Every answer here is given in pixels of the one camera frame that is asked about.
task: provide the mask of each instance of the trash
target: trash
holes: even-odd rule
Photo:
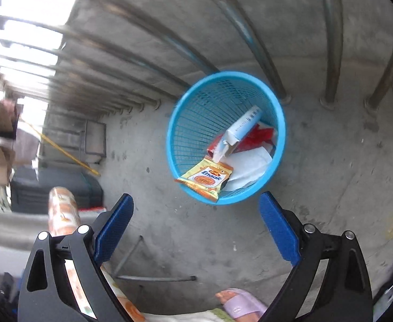
[[[201,196],[216,202],[233,168],[225,163],[215,163],[206,156],[176,181],[185,184]]]
[[[217,144],[220,142],[222,136],[223,134],[219,134],[207,148],[207,154],[211,158],[213,157],[214,150]],[[266,146],[267,150],[272,150],[272,147],[275,145],[276,138],[277,132],[274,127],[270,127],[263,124],[262,122],[258,122],[250,130],[247,136],[245,136],[245,138],[238,143],[237,147],[234,149],[234,153],[260,148],[261,146]]]
[[[256,183],[264,175],[271,161],[271,155],[263,146],[222,158],[222,162],[234,170],[223,190],[234,191]]]
[[[254,105],[243,116],[241,116],[231,127],[229,127],[225,134],[216,145],[213,151],[213,161],[219,162],[223,156],[230,155],[238,146],[238,143],[243,140],[251,129],[258,123],[262,117],[262,110]]]

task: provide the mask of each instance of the blue gripper pad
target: blue gripper pad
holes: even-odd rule
[[[110,216],[104,223],[104,218],[106,218],[109,213]],[[94,261],[97,265],[101,265],[103,262],[110,260],[133,213],[133,198],[125,193],[111,211],[101,213],[97,219],[95,219],[95,228],[99,223],[104,223],[94,240]]]
[[[290,261],[293,266],[298,264],[301,258],[298,237],[271,193],[265,192],[260,196],[259,211],[283,259]]]

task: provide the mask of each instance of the orange packaging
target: orange packaging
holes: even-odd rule
[[[81,225],[79,210],[74,196],[66,188],[56,187],[51,190],[49,193],[48,215],[49,232],[52,236],[69,235]],[[80,311],[96,319],[80,284],[73,261],[66,260],[65,268]],[[113,278],[109,275],[103,265],[101,266],[101,272],[115,296],[133,321],[144,322],[144,316],[135,307],[135,305],[128,300],[125,294],[123,294],[119,286],[116,282],[114,282]]]
[[[231,166],[222,162],[215,163],[211,157],[206,156],[176,181],[185,184],[210,201],[217,202],[219,193],[228,182],[232,171]]]

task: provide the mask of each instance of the blue plastic trash basket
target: blue plastic trash basket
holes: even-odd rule
[[[174,179],[200,162],[213,139],[253,105],[264,112],[261,121],[275,127],[279,134],[265,174],[246,188],[221,191],[216,203],[180,185],[190,196],[220,206],[243,201],[260,190],[280,164],[286,142],[286,123],[281,105],[271,89],[243,72],[225,71],[207,76],[182,96],[171,116],[166,139],[167,159]]]

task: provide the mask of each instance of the person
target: person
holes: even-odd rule
[[[81,224],[74,196],[66,188],[56,187],[50,191],[48,215],[49,232],[52,236],[70,234]],[[83,292],[72,261],[66,261],[66,269],[80,310],[86,315],[96,318]],[[236,322],[257,322],[267,309],[262,302],[249,292],[242,289],[229,288],[216,294],[226,313],[221,309],[182,315],[142,313],[123,294],[104,266],[101,266],[101,271],[119,302],[134,322],[232,322],[232,319]]]

